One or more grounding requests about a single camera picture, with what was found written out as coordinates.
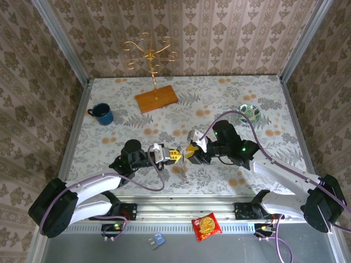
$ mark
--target blue enamel mug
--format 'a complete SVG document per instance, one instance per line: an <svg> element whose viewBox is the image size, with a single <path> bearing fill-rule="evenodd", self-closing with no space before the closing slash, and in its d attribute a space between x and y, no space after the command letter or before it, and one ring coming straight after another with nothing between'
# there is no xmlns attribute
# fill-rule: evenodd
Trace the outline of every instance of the blue enamel mug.
<svg viewBox="0 0 351 263"><path fill-rule="evenodd" d="M106 103L96 104L88 109L88 114L95 117L101 125L109 125L114 120L111 108Z"/></svg>

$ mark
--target snack bag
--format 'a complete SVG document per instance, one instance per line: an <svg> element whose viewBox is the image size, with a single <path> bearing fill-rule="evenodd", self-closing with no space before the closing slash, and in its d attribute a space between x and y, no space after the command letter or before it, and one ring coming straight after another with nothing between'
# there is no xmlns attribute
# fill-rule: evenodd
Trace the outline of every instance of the snack bag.
<svg viewBox="0 0 351 263"><path fill-rule="evenodd" d="M193 223L193 228L198 241L202 241L213 234L222 233L213 213L202 218L193 219L191 222Z"/></svg>

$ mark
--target wooden board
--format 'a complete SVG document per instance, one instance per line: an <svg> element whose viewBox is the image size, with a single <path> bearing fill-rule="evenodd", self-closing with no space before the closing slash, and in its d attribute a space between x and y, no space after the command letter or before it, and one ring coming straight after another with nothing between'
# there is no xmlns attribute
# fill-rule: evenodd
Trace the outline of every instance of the wooden board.
<svg viewBox="0 0 351 263"><path fill-rule="evenodd" d="M142 113L153 111L157 108L162 108L169 104L178 102L178 98L171 85L159 88L156 92L157 99L155 98L154 90L135 96Z"/></svg>

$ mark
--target patterned wallpaper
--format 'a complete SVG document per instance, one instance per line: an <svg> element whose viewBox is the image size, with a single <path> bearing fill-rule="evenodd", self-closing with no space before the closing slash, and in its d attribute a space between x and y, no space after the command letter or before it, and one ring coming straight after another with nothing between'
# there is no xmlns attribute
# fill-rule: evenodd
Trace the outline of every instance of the patterned wallpaper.
<svg viewBox="0 0 351 263"><path fill-rule="evenodd" d="M335 176L351 205L350 0L333 2L288 88L316 172ZM351 228L351 216L341 224Z"/></svg>
<svg viewBox="0 0 351 263"><path fill-rule="evenodd" d="M24 262L82 87L31 1L0 1L0 50L0 262Z"/></svg>
<svg viewBox="0 0 351 263"><path fill-rule="evenodd" d="M49 0L90 78L148 76L126 70L124 41L174 39L162 76L279 74L317 0ZM140 55L138 50L133 57Z"/></svg>

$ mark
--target blue clip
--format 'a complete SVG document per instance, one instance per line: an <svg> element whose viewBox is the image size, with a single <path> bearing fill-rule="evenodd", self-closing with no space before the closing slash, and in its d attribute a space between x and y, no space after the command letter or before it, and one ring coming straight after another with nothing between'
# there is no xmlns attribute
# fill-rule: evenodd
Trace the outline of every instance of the blue clip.
<svg viewBox="0 0 351 263"><path fill-rule="evenodd" d="M157 245L161 245L165 242L165 239L161 233L157 233L154 235L154 239L157 243Z"/></svg>

